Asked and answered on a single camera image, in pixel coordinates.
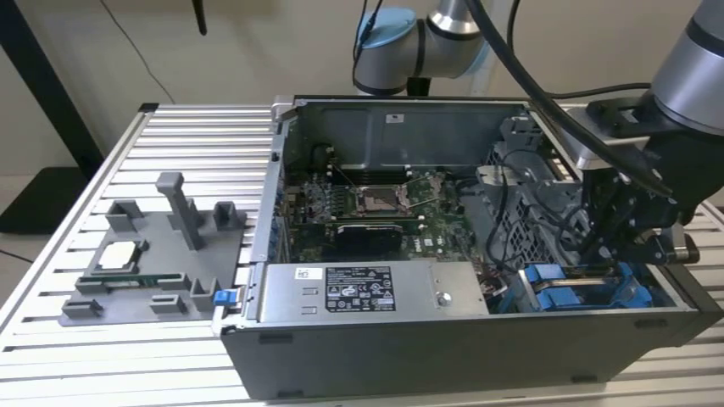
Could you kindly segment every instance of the cable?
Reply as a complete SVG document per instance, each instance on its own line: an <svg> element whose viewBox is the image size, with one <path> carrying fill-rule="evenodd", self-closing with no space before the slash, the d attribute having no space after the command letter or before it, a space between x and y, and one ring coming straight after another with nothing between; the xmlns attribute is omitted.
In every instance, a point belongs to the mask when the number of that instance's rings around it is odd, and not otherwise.
<svg viewBox="0 0 724 407"><path fill-rule="evenodd" d="M512 0L511 14L508 15L508 27L506 28L506 43L511 48L511 52L515 53L515 48L512 47L512 32L516 27L516 17L519 16L520 0Z"/></svg>
<svg viewBox="0 0 724 407"><path fill-rule="evenodd" d="M18 260L23 260L23 261L26 261L27 263L31 263L31 264L34 263L34 261L32 261L28 257L23 257L23 256L20 256L19 254L11 253L11 252L8 252L8 251L6 251L6 250L2 250L2 249L0 249L0 254L4 254L6 256L11 256L12 258L15 258L15 259L18 259Z"/></svg>
<svg viewBox="0 0 724 407"><path fill-rule="evenodd" d="M363 27L364 12L367 11L367 1L362 3L360 19L358 21L358 29L355 30L355 45L352 46L352 60L358 60L358 45L360 43L360 28Z"/></svg>
<svg viewBox="0 0 724 407"><path fill-rule="evenodd" d="M507 270L511 273L515 273L516 271L512 269L512 267L510 267L502 259L494 256L492 251L494 238L496 237L498 229L503 224L506 206L508 204L508 178L506 177L506 173L503 171L500 171L500 176L503 178L503 191L500 192L500 202L498 204L496 223L490 230L488 239L486 239L486 254L488 255L488 258L492 260L500 270Z"/></svg>
<svg viewBox="0 0 724 407"><path fill-rule="evenodd" d="M367 0L364 0L364 4L362 5L362 15L360 15L360 21L358 22L358 31L355 32L355 49L354 49L354 55L352 55L352 83L355 83L355 72L358 70L358 62L360 60L360 57L363 55L363 49L364 49L364 43L367 40L370 40L370 35L372 34L372 29L375 28L375 23L378 22L378 13L380 11L380 7L383 7L383 0L378 0L378 5L375 6L375 10L372 11L372 14L370 15L370 19L367 20L367 24L364 25L364 29L360 32L360 27L363 26L364 21L364 15L367 10Z"/></svg>
<svg viewBox="0 0 724 407"><path fill-rule="evenodd" d="M651 87L652 87L651 83L634 82L634 83L624 83L622 85L598 87L595 89L588 89L587 91L578 91L578 92L570 92L570 93L550 93L548 96L551 96L552 99L564 100L564 99L584 98L587 96L596 96L604 93L632 91L638 89L648 89Z"/></svg>
<svg viewBox="0 0 724 407"><path fill-rule="evenodd" d="M594 154L610 163L615 169L624 173L646 190L663 197L671 196L671 189L662 183L655 174L651 171L639 168L632 160L627 160L616 155L599 137L596 137L596 135L564 112L558 103L554 102L506 45L506 41L500 37L494 22L490 20L488 13L482 6L480 0L466 0L466 3L483 36L488 39L490 47L496 52L511 76L528 94L542 113L546 114L566 131L568 131L574 138L588 147Z"/></svg>
<svg viewBox="0 0 724 407"><path fill-rule="evenodd" d="M511 49L512 53L515 53L512 33L515 31L516 18L519 16L519 8L520 8L520 0L514 0L512 6L511 6L511 14L508 15L508 28L506 32L506 43L508 44L508 48ZM586 98L588 96L596 96L604 93L632 91L632 90L639 90L639 89L646 90L646 89L650 89L651 87L652 87L652 84L648 82L634 82L634 83L624 83L622 85L598 87L595 89L588 89L586 91L568 92L568 93L547 92L547 94L552 99L566 100L566 99L574 99L574 98Z"/></svg>
<svg viewBox="0 0 724 407"><path fill-rule="evenodd" d="M576 206L574 209L571 209L571 211L568 212L568 214L566 215L566 218L564 218L564 225L566 226L571 226L571 219L574 219L574 215L583 209L583 205L579 205ZM568 255L568 250L564 249L564 245L563 245L563 239L564 239L564 225L562 225L559 228L558 228L558 232L556 232L556 247L558 247L558 250L560 251L562 253L562 256L564 257L566 261L568 262L570 265L575 265L574 263L574 260L571 259L571 256Z"/></svg>
<svg viewBox="0 0 724 407"><path fill-rule="evenodd" d="M103 8L104 8L106 11L108 12L108 16L110 16L111 19L114 20L114 24L116 24L118 29L122 31L123 35L126 36L126 39L127 39L128 42L131 43L131 46L132 46L134 49L136 50L136 54L139 55L140 62L143 62L144 66L146 66L146 71L148 72L148 75L152 77L152 79L154 79L154 81L156 82L156 84L159 85L160 89L162 89L163 92L167 94L168 99L171 100L171 103L172 103L172 104L176 104L176 100L171 97L171 93L168 93L167 88L162 85L162 83L160 83L160 81L159 81L159 78L156 77L156 75L155 75L154 72L151 71L151 66L148 66L148 63L147 63L146 58L144 58L144 54L140 53L139 47L136 47L136 43L135 43L134 40L131 39L131 36L128 35L128 32L126 32L126 29L122 27L122 24L118 22L116 16L114 15L114 12L111 11L111 8L110 8L108 5L106 4L106 0L99 0L99 1L102 2Z"/></svg>

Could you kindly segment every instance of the power supply label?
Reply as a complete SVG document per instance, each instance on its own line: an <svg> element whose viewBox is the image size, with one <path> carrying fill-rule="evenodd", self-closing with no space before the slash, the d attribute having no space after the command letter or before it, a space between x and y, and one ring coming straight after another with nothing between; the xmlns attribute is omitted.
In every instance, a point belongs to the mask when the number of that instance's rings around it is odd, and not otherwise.
<svg viewBox="0 0 724 407"><path fill-rule="evenodd" d="M395 311L395 287L390 267L327 267L330 312Z"/></svg>

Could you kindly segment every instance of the motherboard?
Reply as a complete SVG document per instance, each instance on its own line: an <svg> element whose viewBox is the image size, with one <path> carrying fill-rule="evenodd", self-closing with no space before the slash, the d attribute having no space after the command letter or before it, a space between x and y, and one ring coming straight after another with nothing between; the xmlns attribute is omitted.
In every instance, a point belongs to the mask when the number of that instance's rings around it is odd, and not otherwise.
<svg viewBox="0 0 724 407"><path fill-rule="evenodd" d="M292 262L434 259L482 268L448 172L410 170L402 183L363 185L354 171L338 171L342 177L312 174L286 189Z"/></svg>

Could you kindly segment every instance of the aluminum slotted surface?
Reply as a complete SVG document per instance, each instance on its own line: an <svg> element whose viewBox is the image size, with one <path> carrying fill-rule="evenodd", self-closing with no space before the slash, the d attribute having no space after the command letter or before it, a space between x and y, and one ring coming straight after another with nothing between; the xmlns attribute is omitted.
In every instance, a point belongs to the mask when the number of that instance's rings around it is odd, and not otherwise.
<svg viewBox="0 0 724 407"><path fill-rule="evenodd" d="M162 106L139 114L98 179L0 311L0 405L264 405L248 399L211 321L60 327L56 317L88 265L115 198L168 210L154 183L184 173L200 209L234 200L250 213L238 281L248 275L272 133L259 106ZM724 305L724 216L700 207L690 233L702 249L695 277ZM318 402L324 406L724 405L724 325L688 345L647 354L606 386L586 385Z"/></svg>

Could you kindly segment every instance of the beige wall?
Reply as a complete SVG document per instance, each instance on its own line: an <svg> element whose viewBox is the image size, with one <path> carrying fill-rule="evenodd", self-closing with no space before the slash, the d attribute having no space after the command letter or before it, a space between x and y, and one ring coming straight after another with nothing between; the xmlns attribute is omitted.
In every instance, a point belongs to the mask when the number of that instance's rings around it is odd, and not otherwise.
<svg viewBox="0 0 724 407"><path fill-rule="evenodd" d="M515 49L550 92L651 81L699 0L523 0ZM487 94L523 96L496 63Z"/></svg>
<svg viewBox="0 0 724 407"><path fill-rule="evenodd" d="M436 1L384 4L423 15ZM99 0L18 2L108 151L139 105L167 98ZM506 14L508 4L495 0L496 14ZM276 94L355 91L351 47L362 0L206 0L208 36L198 33L188 0L108 0L108 5L179 103L270 103ZM524 0L519 55L554 92L651 80L696 5L698 0ZM492 71L487 94L519 96L504 69L495 65ZM435 80L432 93L467 95L471 83L470 77ZM0 85L0 175L70 164L6 59Z"/></svg>
<svg viewBox="0 0 724 407"><path fill-rule="evenodd" d="M0 176L75 165L26 82L0 50Z"/></svg>
<svg viewBox="0 0 724 407"><path fill-rule="evenodd" d="M391 0L426 13L436 0ZM278 94L352 94L362 0L206 0L208 36L191 0L108 0L179 103L270 103ZM168 99L99 0L19 0L71 97L103 147L143 102ZM436 81L467 95L471 78Z"/></svg>

